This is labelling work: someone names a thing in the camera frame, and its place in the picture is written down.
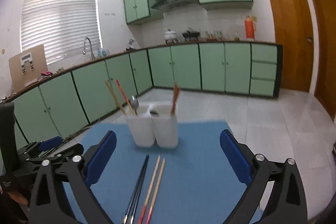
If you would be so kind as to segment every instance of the tile floor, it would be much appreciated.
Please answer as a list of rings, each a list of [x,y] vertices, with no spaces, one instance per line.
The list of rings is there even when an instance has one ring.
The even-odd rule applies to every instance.
[[[139,101],[171,101],[172,91],[153,89]],[[305,92],[280,90],[279,99],[181,92],[177,104],[179,122],[226,121],[236,139],[269,160],[297,162],[308,206],[308,217],[320,213],[336,192],[336,167],[332,156],[336,125],[325,109]],[[126,123],[119,111],[101,122]],[[69,142],[80,142],[85,132]],[[260,207],[264,209],[272,183]]]

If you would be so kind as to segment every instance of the range hood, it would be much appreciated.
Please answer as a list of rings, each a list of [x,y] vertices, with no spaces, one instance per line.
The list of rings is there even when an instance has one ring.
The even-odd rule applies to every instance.
[[[198,0],[161,0],[155,3],[151,8],[161,10],[164,13],[174,8],[185,6],[188,4],[199,4]]]

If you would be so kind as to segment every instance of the countertop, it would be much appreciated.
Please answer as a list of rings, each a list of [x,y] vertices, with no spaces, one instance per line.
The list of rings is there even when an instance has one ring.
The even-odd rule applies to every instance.
[[[106,59],[109,59],[109,58],[112,58],[112,57],[115,57],[115,56],[131,53],[131,52],[143,51],[143,50],[151,49],[151,48],[159,48],[159,47],[167,47],[167,46],[178,46],[178,45],[188,45],[188,44],[198,44],[198,43],[219,43],[219,42],[258,43],[258,44],[262,43],[262,44],[275,45],[275,43],[266,42],[266,41],[234,41],[234,40],[222,40],[222,41],[211,40],[210,41],[210,40],[207,40],[207,41],[187,41],[187,42],[178,42],[178,43],[170,43],[170,44],[160,44],[160,45],[155,45],[155,46],[152,46],[152,47],[144,47],[144,48],[140,48],[140,49],[134,49],[134,50],[130,50],[130,51],[119,52],[119,53],[111,54],[111,55],[108,55],[108,56],[105,56],[105,57],[96,58],[94,60],[91,60],[91,61],[79,64],[79,65],[67,68],[67,69],[65,69],[63,71],[60,71],[58,73],[55,73],[55,74],[52,75],[52,77],[44,78],[44,79],[42,79],[42,80],[40,80],[38,82],[35,82],[35,83],[33,83],[33,84],[25,87],[24,89],[18,91],[17,93],[14,93],[9,98],[7,98],[6,100],[4,100],[3,103],[11,102],[12,100],[14,100],[17,97],[19,97],[20,95],[22,95],[23,93],[26,93],[27,91],[32,90],[33,88],[35,88],[35,87],[37,87],[37,86],[39,86],[39,85],[41,85],[41,84],[43,84],[43,83],[45,83],[45,82],[53,79],[55,77],[61,76],[61,75],[65,74],[65,73],[68,73],[70,71],[73,71],[73,70],[79,69],[81,67],[85,67],[87,65],[90,65],[90,64],[93,64],[93,63],[96,63],[96,62],[100,62],[100,61],[103,61],[103,60],[106,60]]]

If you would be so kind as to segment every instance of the window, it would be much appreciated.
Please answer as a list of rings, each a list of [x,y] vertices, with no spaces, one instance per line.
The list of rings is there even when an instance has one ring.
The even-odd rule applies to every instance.
[[[97,0],[25,0],[21,52],[44,45],[47,64],[82,54],[88,37],[101,47]]]

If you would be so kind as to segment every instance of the fire extinguisher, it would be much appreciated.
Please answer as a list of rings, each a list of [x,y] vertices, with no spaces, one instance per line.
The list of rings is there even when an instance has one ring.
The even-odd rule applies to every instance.
[[[255,30],[256,30],[256,26],[255,26],[254,21],[252,20],[252,18],[250,18],[249,16],[247,16],[245,18],[246,38],[255,39],[255,37],[254,37]]]

